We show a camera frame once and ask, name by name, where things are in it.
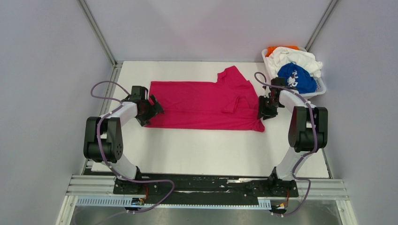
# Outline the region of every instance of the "cable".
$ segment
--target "cable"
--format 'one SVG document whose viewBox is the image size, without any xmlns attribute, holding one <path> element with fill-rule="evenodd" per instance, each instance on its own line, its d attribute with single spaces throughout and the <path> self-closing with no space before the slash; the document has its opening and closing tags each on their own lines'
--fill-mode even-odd
<svg viewBox="0 0 398 225">
<path fill-rule="evenodd" d="M 300 163 L 305 159 L 305 157 L 307 157 L 307 156 L 309 156 L 309 155 L 311 155 L 311 154 L 314 154 L 314 153 L 316 152 L 317 148 L 318 148 L 318 137 L 316 136 L 315 123 L 314 123 L 314 115 L 313 115 L 313 112 L 312 112 L 311 105 L 310 105 L 310 104 L 308 103 L 308 101 L 307 101 L 305 98 L 303 98 L 300 94 L 298 94 L 298 93 L 295 92 L 295 91 L 292 91 L 291 89 L 285 88 L 285 87 L 275 86 L 275 85 L 271 85 L 271 84 L 264 83 L 264 82 L 260 81 L 260 80 L 257 78 L 257 74 L 262 75 L 262 76 L 264 77 L 264 81 L 265 81 L 265 82 L 267 82 L 267 79 L 266 79 L 266 77 L 265 77 L 265 75 L 264 75 L 263 73 L 261 73 L 261 72 L 256 72 L 256 73 L 254 73 L 254 78 L 255 78 L 259 83 L 261 83 L 262 85 L 267 86 L 267 87 L 279 88 L 279 89 L 283 89 L 283 90 L 286 90 L 286 91 L 292 93 L 293 95 L 297 96 L 301 101 L 303 101 L 303 102 L 308 106 L 308 110 L 309 110 L 309 113 L 310 113 L 310 121 L 311 121 L 311 126 L 312 126 L 312 133 L 313 133 L 313 135 L 314 135 L 314 149 L 313 149 L 311 152 L 308 152 L 308 153 L 302 155 L 302 156 L 300 157 L 300 159 L 297 161 L 297 163 L 293 166 L 293 170 L 292 170 L 292 172 L 291 172 L 294 179 L 296 179 L 296 180 L 305 180 L 305 181 L 308 181 L 308 189 L 307 189 L 306 194 L 305 194 L 305 196 L 304 196 L 304 198 L 303 198 L 303 201 L 300 203 L 300 205 L 299 205 L 295 210 L 293 210 L 293 212 L 285 213 L 285 214 L 277 214 L 277 213 L 276 213 L 277 216 L 280 216 L 280 217 L 287 217 L 287 216 L 291 216 L 291 215 L 297 213 L 298 210 L 301 209 L 301 207 L 303 206 L 304 202 L 306 201 L 306 199 L 307 199 L 307 197 L 308 197 L 308 193 L 309 193 L 310 188 L 311 188 L 311 180 L 310 180 L 310 179 L 307 179 L 307 178 L 296 177 L 295 172 L 296 172 L 297 167 L 298 167 L 298 166 L 300 165 Z"/>
<path fill-rule="evenodd" d="M 286 207 L 288 207 L 288 206 L 289 206 L 289 191 L 286 191 L 286 193 L 287 193 L 287 196 L 286 196 L 286 201 L 285 201 L 285 202 L 283 202 L 283 203 L 281 203 L 281 204 L 285 204 L 285 205 L 286 205 Z"/>
<path fill-rule="evenodd" d="M 144 185 L 144 187 L 146 188 L 146 191 L 145 191 L 145 200 L 146 200 L 146 199 L 148 199 L 149 187 L 148 187 L 148 185 Z"/>
<path fill-rule="evenodd" d="M 128 95 L 129 95 L 129 92 L 128 92 L 125 88 L 123 88 L 121 85 L 119 85 L 118 83 L 113 82 L 113 81 L 101 81 L 101 82 L 96 83 L 96 84 L 91 88 L 91 96 L 93 96 L 94 98 L 105 99 L 105 100 L 113 100 L 113 101 L 117 101 L 117 102 L 120 103 L 120 105 L 118 105 L 114 110 L 112 110 L 112 111 L 108 112 L 107 114 L 105 114 L 104 116 L 102 116 L 102 118 L 99 120 L 99 122 L 98 122 L 98 124 L 97 124 L 97 141 L 98 141 L 99 151 L 100 151 L 100 153 L 101 153 L 102 160 L 104 161 L 105 165 L 107 165 L 107 167 L 108 167 L 119 179 L 124 179 L 124 180 L 128 180 L 128 181 L 130 181 L 130 182 L 139 183 L 139 184 L 168 182 L 168 183 L 170 183 L 171 186 L 172 186 L 171 190 L 167 193 L 167 195 L 164 196 L 159 202 L 157 202 L 157 203 L 154 204 L 153 206 L 151 206 L 151 207 L 149 207 L 149 208 L 146 208 L 146 209 L 144 209 L 144 210 L 138 210 L 138 211 L 130 211 L 130 210 L 128 210 L 128 211 L 127 211 L 127 213 L 129 213 L 129 212 L 131 213 L 131 212 L 132 212 L 133 214 L 142 213 L 142 212 L 147 212 L 147 211 L 149 211 L 149 210 L 152 210 L 152 209 L 155 208 L 156 206 L 160 205 L 167 197 L 169 197 L 170 194 L 174 191 L 175 184 L 174 184 L 174 182 L 173 182 L 172 180 L 133 180 L 133 179 L 130 179 L 130 178 L 128 178 L 128 177 L 123 176 L 122 174 L 120 174 L 118 171 L 116 171 L 116 170 L 109 164 L 109 162 L 107 161 L 107 158 L 105 157 L 104 149 L 103 149 L 103 147 L 102 147 L 100 128 L 101 128 L 102 122 L 104 121 L 104 119 L 105 119 L 106 117 L 112 115 L 113 113 L 117 112 L 118 110 L 120 110 L 120 109 L 123 107 L 123 105 L 122 105 L 123 102 L 122 102 L 121 100 L 119 100 L 119 99 L 112 98 L 112 97 L 101 97 L 101 96 L 96 96 L 96 95 L 94 95 L 92 92 L 94 91 L 95 87 L 97 87 L 99 84 L 102 84 L 102 83 L 113 83 L 113 84 L 116 84 L 117 86 L 119 86 L 121 89 L 123 89 L 123 91 L 126 92 Z M 105 222 L 105 221 L 107 221 L 107 220 L 109 220 L 109 219 L 111 219 L 111 218 L 113 218 L 113 217 L 116 217 L 116 216 L 118 216 L 118 215 L 121 215 L 121 214 L 123 214 L 123 213 L 126 213 L 126 211 L 122 211 L 122 212 L 118 212 L 118 213 L 116 213 L 116 214 L 113 214 L 113 215 L 111 215 L 111 216 L 105 218 L 104 220 L 102 220 L 102 221 L 96 223 L 95 225 L 101 224 L 101 223 L 103 223 L 103 222 Z"/>
</svg>

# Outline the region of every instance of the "pink shirt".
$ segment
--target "pink shirt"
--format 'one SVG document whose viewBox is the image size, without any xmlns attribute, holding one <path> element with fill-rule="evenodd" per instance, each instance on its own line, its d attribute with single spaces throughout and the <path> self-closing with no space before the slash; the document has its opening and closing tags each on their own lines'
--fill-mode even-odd
<svg viewBox="0 0 398 225">
<path fill-rule="evenodd" d="M 257 119 L 257 94 L 236 66 L 219 73 L 216 83 L 152 81 L 152 94 L 164 114 L 153 117 L 148 128 L 265 130 Z"/>
</svg>

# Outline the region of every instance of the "shirt sleeve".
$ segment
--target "shirt sleeve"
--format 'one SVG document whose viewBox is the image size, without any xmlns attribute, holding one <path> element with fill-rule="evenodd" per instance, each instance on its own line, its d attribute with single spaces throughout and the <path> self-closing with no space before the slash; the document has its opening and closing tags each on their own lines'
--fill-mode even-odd
<svg viewBox="0 0 398 225">
<path fill-rule="evenodd" d="M 217 83 L 232 88 L 247 86 L 249 84 L 236 68 L 236 66 L 226 68 L 223 72 L 219 73 L 217 77 Z"/>
</svg>

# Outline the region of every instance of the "metal frame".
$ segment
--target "metal frame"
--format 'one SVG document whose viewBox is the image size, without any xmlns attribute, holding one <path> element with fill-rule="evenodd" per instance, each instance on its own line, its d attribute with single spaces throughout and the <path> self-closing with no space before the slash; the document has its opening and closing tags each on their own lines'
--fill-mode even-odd
<svg viewBox="0 0 398 225">
<path fill-rule="evenodd" d="M 102 49 L 107 55 L 108 60 L 110 61 L 113 67 L 116 67 L 115 57 L 113 56 L 107 42 L 105 41 L 104 35 L 101 33 L 101 30 L 97 25 L 97 22 L 95 22 L 94 16 L 92 15 L 91 10 L 87 5 L 87 2 L 85 0 L 77 0 L 77 2 L 82 8 L 83 13 L 87 18 L 87 21 L 90 24 L 92 30 L 94 31 L 94 34 L 97 37 L 99 44 L 101 45 Z"/>
<path fill-rule="evenodd" d="M 320 32 L 322 31 L 323 27 L 325 26 L 326 22 L 330 18 L 330 15 L 332 12 L 335 10 L 337 3 L 340 0 L 331 0 L 328 7 L 326 8 L 325 12 L 323 13 L 321 20 L 318 22 L 318 24 L 315 27 L 315 30 L 313 31 L 310 39 L 308 40 L 305 49 L 307 52 L 311 51 L 312 46 L 314 45 L 315 41 L 318 39 L 318 36 Z"/>
<path fill-rule="evenodd" d="M 121 68 L 122 61 L 116 61 L 109 46 L 107 45 L 103 34 L 98 27 L 94 16 L 92 15 L 85 0 L 77 0 L 84 15 L 86 16 L 91 28 L 93 29 L 98 42 L 103 48 L 106 56 L 113 66 L 113 71 L 110 76 L 111 81 L 117 81 Z M 310 51 L 314 42 L 318 38 L 321 30 L 325 26 L 325 23 L 329 19 L 331 13 L 335 9 L 339 0 L 331 0 L 320 21 L 318 22 L 315 30 L 311 34 L 311 37 L 305 47 L 307 51 Z M 114 93 L 114 86 L 109 84 L 106 91 L 106 96 L 110 97 Z M 101 114 L 106 113 L 109 110 L 110 101 L 105 100 L 101 107 Z M 84 168 L 90 168 L 92 166 L 91 161 L 86 161 Z M 229 182 L 248 182 L 253 180 L 252 178 L 240 178 L 238 180 L 229 180 Z M 347 191 L 345 189 L 342 180 L 338 179 L 311 179 L 312 186 L 308 195 L 308 200 L 335 200 L 339 208 L 340 217 L 343 225 L 357 225 L 355 215 L 353 213 L 351 202 L 349 200 Z M 57 218 L 57 225 L 69 225 L 72 219 L 75 206 L 86 206 L 86 205 L 97 205 L 97 206 L 126 206 L 128 205 L 128 199 L 132 197 L 143 197 L 143 195 L 114 195 L 114 176 L 90 176 L 90 175 L 74 175 L 70 181 L 68 190 L 66 192 L 61 211 Z M 301 199 L 308 187 L 306 181 L 297 181 L 299 197 Z M 167 205 L 161 204 L 161 208 L 205 208 L 205 209 L 267 209 L 270 206 L 271 200 L 281 200 L 284 198 L 277 197 L 262 197 L 258 198 L 259 205 L 255 207 L 244 206 L 205 206 L 205 205 Z"/>
</svg>

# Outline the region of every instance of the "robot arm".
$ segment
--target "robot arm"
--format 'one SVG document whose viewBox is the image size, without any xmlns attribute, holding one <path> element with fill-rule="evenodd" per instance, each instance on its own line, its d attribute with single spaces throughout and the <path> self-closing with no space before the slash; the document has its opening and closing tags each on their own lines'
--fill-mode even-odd
<svg viewBox="0 0 398 225">
<path fill-rule="evenodd" d="M 275 78 L 271 83 L 274 86 L 285 86 L 286 84 L 284 78 Z M 259 97 L 259 103 L 258 117 L 262 117 L 264 120 L 275 117 L 278 114 L 276 110 L 278 107 L 286 107 L 292 113 L 288 135 L 290 147 L 272 175 L 280 180 L 294 180 L 292 173 L 294 167 L 296 166 L 295 173 L 297 173 L 310 155 L 306 155 L 296 165 L 300 158 L 314 149 L 314 134 L 312 132 L 312 124 L 310 123 L 308 105 L 292 92 L 272 87 L 270 88 L 268 97 Z M 324 107 L 316 107 L 310 102 L 308 103 L 314 115 L 314 125 L 317 135 L 316 151 L 318 151 L 319 148 L 323 148 L 327 144 L 328 111 Z"/>
<path fill-rule="evenodd" d="M 154 95 L 151 102 L 147 99 L 148 89 L 142 86 L 133 86 L 131 94 L 122 102 L 122 108 L 107 116 L 101 124 L 101 143 L 109 164 L 129 179 L 135 179 L 137 167 L 133 165 L 123 154 L 122 126 L 130 119 L 136 118 L 141 126 L 150 124 L 149 120 L 163 109 Z M 84 156 L 94 162 L 102 160 L 98 140 L 96 136 L 97 124 L 104 115 L 89 117 L 86 122 L 84 137 Z"/>
</svg>

